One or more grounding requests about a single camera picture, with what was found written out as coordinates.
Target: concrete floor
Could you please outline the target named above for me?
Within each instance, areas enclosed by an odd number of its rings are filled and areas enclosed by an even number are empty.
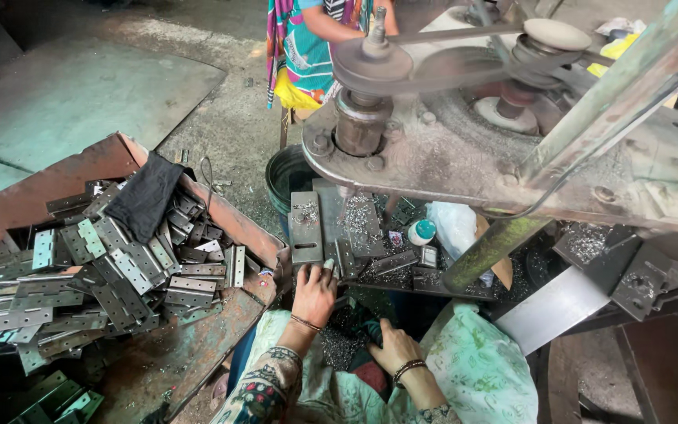
[[[606,6],[599,9],[596,7],[599,3]],[[590,7],[589,2],[567,0],[556,17],[574,24],[586,22],[587,29],[614,16],[641,17],[649,23],[649,16],[656,15],[653,9],[662,7],[664,1],[654,3],[636,2],[631,6],[603,0],[592,2]],[[179,124],[157,151],[173,159],[179,149],[188,149],[188,166],[199,176],[198,162],[207,155],[213,178],[233,181],[232,186],[224,187],[224,197],[266,230],[283,237],[264,181],[266,163],[278,149],[280,109],[278,105],[266,109],[262,38],[265,4],[265,0],[149,0],[119,8],[77,0],[17,0],[0,9],[0,20],[25,50],[61,36],[92,35],[188,57],[227,72],[221,85]],[[625,12],[614,13],[621,6]],[[589,8],[603,11],[602,16],[596,13],[597,19],[590,22]],[[248,78],[253,78],[255,85],[244,88],[243,81]],[[296,143],[299,136],[299,128],[293,128],[289,142]],[[612,332],[574,337],[584,346],[584,354],[577,359],[580,390],[603,409],[639,417],[640,410]],[[212,415],[208,396],[203,391],[175,422],[208,422]]]

